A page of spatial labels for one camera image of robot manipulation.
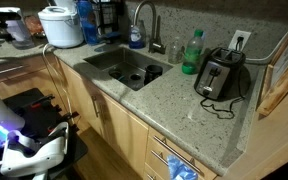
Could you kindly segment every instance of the kitchen counter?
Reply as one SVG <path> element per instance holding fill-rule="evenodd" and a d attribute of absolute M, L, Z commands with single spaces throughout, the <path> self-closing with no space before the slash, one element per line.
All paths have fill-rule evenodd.
<path fill-rule="evenodd" d="M 235 118 L 218 119 L 205 111 L 200 102 L 204 99 L 193 88 L 197 75 L 185 75 L 181 64 L 163 74 L 144 88 L 133 91 L 117 80 L 84 61 L 114 45 L 98 45 L 71 49 L 49 48 L 62 61 L 93 82 L 116 101 L 128 108 L 151 127 L 194 156 L 215 173 L 223 176 L 229 166 L 245 151 L 251 120 L 259 98 L 264 67 L 248 65 L 252 83 L 246 99 L 233 106 Z M 30 50 L 15 50 L 3 43 L 0 63 L 5 57 L 23 58 L 41 54 L 43 46 Z M 166 55 L 150 54 L 147 49 L 136 50 L 158 61 L 167 63 Z M 218 109 L 228 109 L 231 101 L 212 102 Z"/>

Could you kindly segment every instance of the stainless steel sink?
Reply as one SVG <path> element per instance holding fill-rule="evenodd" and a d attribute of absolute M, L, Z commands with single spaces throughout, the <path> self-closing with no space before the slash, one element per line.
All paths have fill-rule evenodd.
<path fill-rule="evenodd" d="M 84 60 L 99 70 L 107 72 L 111 77 L 135 91 L 144 87 L 146 66 L 161 66 L 163 68 L 163 74 L 172 68 L 170 65 L 126 48 L 118 48 Z"/>

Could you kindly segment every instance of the backsplash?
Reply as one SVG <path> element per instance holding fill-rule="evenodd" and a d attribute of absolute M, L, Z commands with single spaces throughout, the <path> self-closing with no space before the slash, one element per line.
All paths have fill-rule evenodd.
<path fill-rule="evenodd" d="M 125 2 L 125 15 L 120 30 L 127 37 L 132 10 L 139 0 Z M 169 46 L 175 36 L 183 45 L 196 28 L 205 31 L 205 48 L 227 47 L 235 30 L 251 32 L 244 52 L 249 58 L 266 57 L 288 30 L 288 0 L 152 0 L 161 16 L 161 40 Z M 16 6 L 25 15 L 36 14 L 46 0 L 0 0 L 1 6 Z M 145 5 L 139 19 L 144 20 L 146 33 L 151 33 L 152 13 Z"/>

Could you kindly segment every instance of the drawer handle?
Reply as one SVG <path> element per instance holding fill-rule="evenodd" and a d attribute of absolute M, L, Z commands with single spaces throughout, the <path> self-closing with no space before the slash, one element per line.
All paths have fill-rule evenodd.
<path fill-rule="evenodd" d="M 153 176 L 151 176 L 151 175 L 149 175 L 149 174 L 147 174 L 147 177 L 148 177 L 150 180 L 155 180 L 155 179 L 156 179 L 155 176 L 153 177 Z"/>
<path fill-rule="evenodd" d="M 17 67 L 5 69 L 5 70 L 0 71 L 0 74 L 7 73 L 7 72 L 10 72 L 10 71 L 14 71 L 14 70 L 17 70 L 17 69 L 22 69 L 22 68 L 25 68 L 25 67 L 29 67 L 29 65 L 20 65 L 20 66 L 17 66 Z"/>
<path fill-rule="evenodd" d="M 192 168 L 193 170 L 195 170 L 196 172 L 198 172 L 201 175 L 204 175 L 204 173 L 197 168 L 196 166 L 194 166 L 190 161 L 188 161 L 185 157 L 183 157 L 182 155 L 180 155 L 178 152 L 176 152 L 173 148 L 169 147 L 166 143 L 164 143 L 162 140 L 160 140 L 157 136 L 154 136 L 154 139 L 160 143 L 163 147 L 165 147 L 167 150 L 169 150 L 171 153 L 173 153 L 175 156 L 177 156 L 181 161 L 183 161 L 186 165 L 188 165 L 190 168 Z"/>
<path fill-rule="evenodd" d="M 98 115 L 100 114 L 100 111 L 97 110 L 95 101 L 96 101 L 96 97 L 95 97 L 95 96 L 92 96 L 92 103 L 93 103 L 95 115 L 96 115 L 96 117 L 98 118 Z"/>
<path fill-rule="evenodd" d="M 152 154 L 154 154 L 154 156 L 156 156 L 159 160 L 161 160 L 166 166 L 168 166 L 168 163 L 163 159 L 163 154 L 157 154 L 155 151 L 151 151 Z"/>

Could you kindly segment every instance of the faucet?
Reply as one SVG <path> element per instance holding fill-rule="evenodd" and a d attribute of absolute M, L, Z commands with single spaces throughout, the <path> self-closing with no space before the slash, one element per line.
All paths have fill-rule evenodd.
<path fill-rule="evenodd" d="M 156 9 L 153 4 L 153 2 L 144 0 L 142 1 L 136 8 L 135 10 L 135 15 L 133 19 L 133 25 L 137 25 L 137 19 L 138 19 L 138 14 L 141 10 L 141 8 L 145 5 L 149 5 L 152 9 L 152 14 L 153 14 L 153 19 L 152 19 L 152 33 L 151 33 L 151 38 L 149 40 L 149 48 L 148 52 L 154 53 L 158 52 L 161 54 L 165 54 L 165 46 L 161 43 L 161 37 L 160 37 L 160 16 L 158 17 L 157 21 L 157 28 L 156 28 L 156 37 L 155 37 L 155 25 L 156 25 Z"/>

